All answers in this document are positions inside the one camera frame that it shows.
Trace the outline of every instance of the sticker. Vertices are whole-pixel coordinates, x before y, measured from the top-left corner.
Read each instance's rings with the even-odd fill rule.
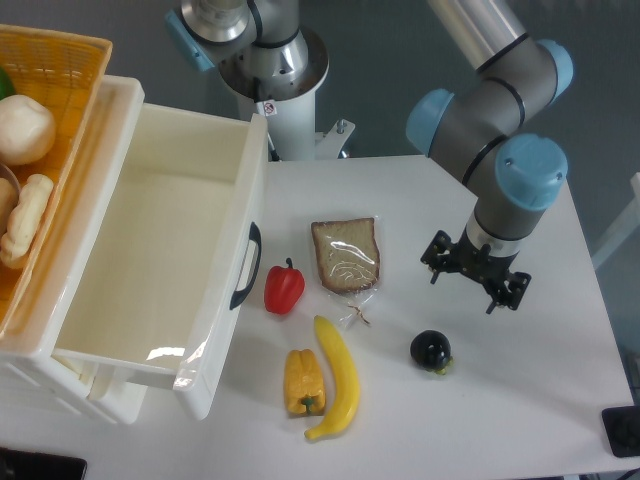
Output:
[[[275,100],[267,100],[265,102],[256,103],[258,107],[258,113],[260,115],[264,115],[265,117],[270,117],[272,115],[277,115],[278,110],[276,109],[276,101]]]

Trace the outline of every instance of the white table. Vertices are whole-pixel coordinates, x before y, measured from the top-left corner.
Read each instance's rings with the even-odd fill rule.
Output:
[[[0,445],[84,458],[88,480],[514,479],[640,466],[611,454],[601,423],[603,408],[632,400],[568,188],[513,265],[533,276],[517,312],[486,315],[480,285],[446,274],[430,285],[419,262],[438,229],[457,239],[473,204],[424,157],[269,165],[263,264],[209,417],[188,420],[160,391],[131,426],[3,410]],[[288,417],[284,360],[314,349],[332,399],[312,318],[339,310],[312,275],[309,224],[363,215],[379,216],[383,265],[365,310],[371,327],[344,332],[360,409],[341,437],[309,444],[303,432],[319,418]],[[288,256],[308,288],[292,314],[274,318],[264,280]],[[451,341],[455,365],[444,377],[410,359],[426,329]]]

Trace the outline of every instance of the banana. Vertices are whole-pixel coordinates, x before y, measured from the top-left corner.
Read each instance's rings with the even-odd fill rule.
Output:
[[[309,440],[343,431],[353,420],[360,402],[358,372],[340,333],[329,320],[320,315],[315,317],[314,326],[322,350],[331,365],[336,396],[322,421],[304,432],[304,436]]]

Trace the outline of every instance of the plastic bag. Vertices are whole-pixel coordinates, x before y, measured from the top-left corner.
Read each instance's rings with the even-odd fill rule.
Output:
[[[330,298],[344,305],[339,325],[366,324],[363,308],[380,287],[381,253],[376,217],[316,221],[311,224],[315,273]]]

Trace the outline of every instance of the red bell pepper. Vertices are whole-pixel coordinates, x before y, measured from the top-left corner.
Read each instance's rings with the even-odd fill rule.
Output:
[[[264,306],[268,312],[278,315],[289,313],[304,292],[302,273],[293,268],[290,258],[287,265],[272,267],[264,286]]]

